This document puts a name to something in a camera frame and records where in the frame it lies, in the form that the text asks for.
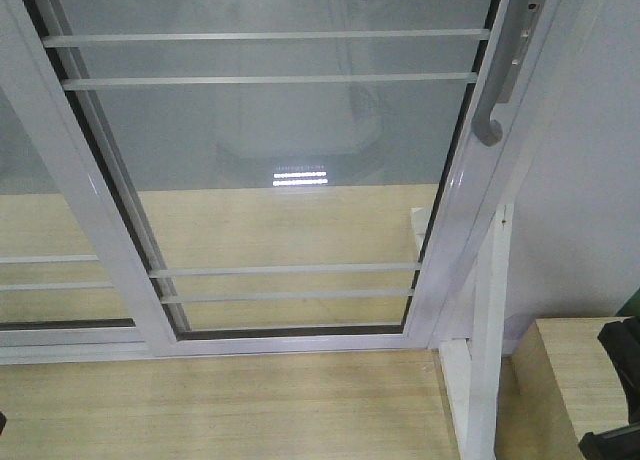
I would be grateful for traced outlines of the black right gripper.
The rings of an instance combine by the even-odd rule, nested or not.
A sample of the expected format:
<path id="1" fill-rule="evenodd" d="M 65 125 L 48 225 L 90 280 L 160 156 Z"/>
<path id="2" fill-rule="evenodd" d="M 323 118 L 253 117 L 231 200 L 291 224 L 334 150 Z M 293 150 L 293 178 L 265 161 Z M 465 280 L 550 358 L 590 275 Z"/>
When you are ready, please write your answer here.
<path id="1" fill-rule="evenodd" d="M 639 458 L 639 318 L 606 323 L 598 340 L 606 351 L 624 391 L 628 425 L 586 433 L 578 447 L 585 459 Z"/>

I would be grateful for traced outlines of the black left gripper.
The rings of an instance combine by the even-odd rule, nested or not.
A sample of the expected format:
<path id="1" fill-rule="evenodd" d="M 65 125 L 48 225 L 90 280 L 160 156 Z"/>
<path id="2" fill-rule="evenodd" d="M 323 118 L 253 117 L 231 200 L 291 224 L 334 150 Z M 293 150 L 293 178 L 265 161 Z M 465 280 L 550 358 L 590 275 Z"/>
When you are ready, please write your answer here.
<path id="1" fill-rule="evenodd" d="M 7 418 L 3 412 L 0 412 L 0 434 L 2 434 L 7 423 Z"/>

